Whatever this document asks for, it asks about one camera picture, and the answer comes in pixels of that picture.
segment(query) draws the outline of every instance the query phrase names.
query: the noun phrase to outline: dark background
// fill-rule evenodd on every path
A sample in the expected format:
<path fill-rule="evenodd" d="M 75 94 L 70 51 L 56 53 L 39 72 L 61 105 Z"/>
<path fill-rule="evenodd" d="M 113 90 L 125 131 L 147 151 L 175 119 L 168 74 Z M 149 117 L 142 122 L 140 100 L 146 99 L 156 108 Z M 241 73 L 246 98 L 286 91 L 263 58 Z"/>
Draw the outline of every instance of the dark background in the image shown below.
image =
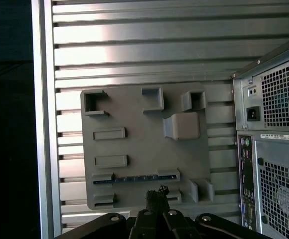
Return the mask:
<path fill-rule="evenodd" d="M 39 238 L 30 0 L 0 0 L 0 180 L 0 233 Z"/>

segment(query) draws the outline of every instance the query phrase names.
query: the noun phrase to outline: silver metal frame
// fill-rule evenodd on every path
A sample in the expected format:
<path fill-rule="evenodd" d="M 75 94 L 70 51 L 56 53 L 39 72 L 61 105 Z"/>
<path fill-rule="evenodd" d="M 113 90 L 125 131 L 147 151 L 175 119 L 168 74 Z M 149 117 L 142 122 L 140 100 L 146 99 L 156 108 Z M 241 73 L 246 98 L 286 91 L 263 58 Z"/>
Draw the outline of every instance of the silver metal frame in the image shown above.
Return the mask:
<path fill-rule="evenodd" d="M 41 237 L 53 238 L 61 214 L 50 0 L 32 0 L 32 21 Z"/>

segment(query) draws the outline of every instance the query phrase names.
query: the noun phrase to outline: black mount arm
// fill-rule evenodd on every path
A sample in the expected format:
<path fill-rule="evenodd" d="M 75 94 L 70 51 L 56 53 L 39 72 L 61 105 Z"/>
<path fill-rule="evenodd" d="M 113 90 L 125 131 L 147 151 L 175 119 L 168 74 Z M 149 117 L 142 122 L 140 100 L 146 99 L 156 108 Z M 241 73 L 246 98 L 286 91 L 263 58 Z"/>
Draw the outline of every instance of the black mount arm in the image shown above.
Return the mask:
<path fill-rule="evenodd" d="M 223 219 L 214 214 L 201 214 L 193 221 L 175 209 L 170 209 L 166 195 L 168 187 L 147 192 L 147 209 L 128 220 L 119 213 L 108 213 L 57 239 L 269 239 L 265 235 Z"/>

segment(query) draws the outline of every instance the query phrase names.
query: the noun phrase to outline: metal mesh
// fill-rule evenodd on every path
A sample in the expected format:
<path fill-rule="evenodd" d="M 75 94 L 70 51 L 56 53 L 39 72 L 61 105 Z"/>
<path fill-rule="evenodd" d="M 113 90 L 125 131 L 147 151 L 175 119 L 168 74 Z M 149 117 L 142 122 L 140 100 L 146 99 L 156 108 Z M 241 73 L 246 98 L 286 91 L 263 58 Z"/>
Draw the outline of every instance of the metal mesh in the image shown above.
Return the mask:
<path fill-rule="evenodd" d="M 269 225 L 289 238 L 289 168 L 265 162 L 260 182 L 262 208 Z"/>
<path fill-rule="evenodd" d="M 289 127 L 289 66 L 262 78 L 264 121 L 267 127 Z"/>

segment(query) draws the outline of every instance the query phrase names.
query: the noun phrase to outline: rectangular slot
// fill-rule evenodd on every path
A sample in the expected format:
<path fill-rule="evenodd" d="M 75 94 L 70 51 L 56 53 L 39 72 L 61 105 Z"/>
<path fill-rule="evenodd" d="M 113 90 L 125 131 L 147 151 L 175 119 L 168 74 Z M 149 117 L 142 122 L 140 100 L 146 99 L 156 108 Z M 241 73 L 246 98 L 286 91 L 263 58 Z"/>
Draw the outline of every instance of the rectangular slot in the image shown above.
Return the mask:
<path fill-rule="evenodd" d="M 160 169 L 158 170 L 157 176 L 159 180 L 180 181 L 180 172 L 177 169 L 175 170 Z"/>
<path fill-rule="evenodd" d="M 125 128 L 97 129 L 93 132 L 93 140 L 125 138 Z"/>
<path fill-rule="evenodd" d="M 169 204 L 178 204 L 182 202 L 182 196 L 179 191 L 171 191 L 166 197 Z"/>
<path fill-rule="evenodd" d="M 113 208 L 115 195 L 97 195 L 94 197 L 94 206 L 98 208 Z"/>
<path fill-rule="evenodd" d="M 113 203 L 95 203 L 95 207 L 113 208 Z"/>
<path fill-rule="evenodd" d="M 94 160 L 95 168 L 116 168 L 127 166 L 127 155 L 99 156 Z"/>
<path fill-rule="evenodd" d="M 174 202 L 174 201 L 178 201 L 178 200 L 179 200 L 179 199 L 178 199 L 177 197 L 175 197 L 175 196 L 173 196 L 173 197 L 168 197 L 167 199 L 168 199 L 168 202 Z"/>

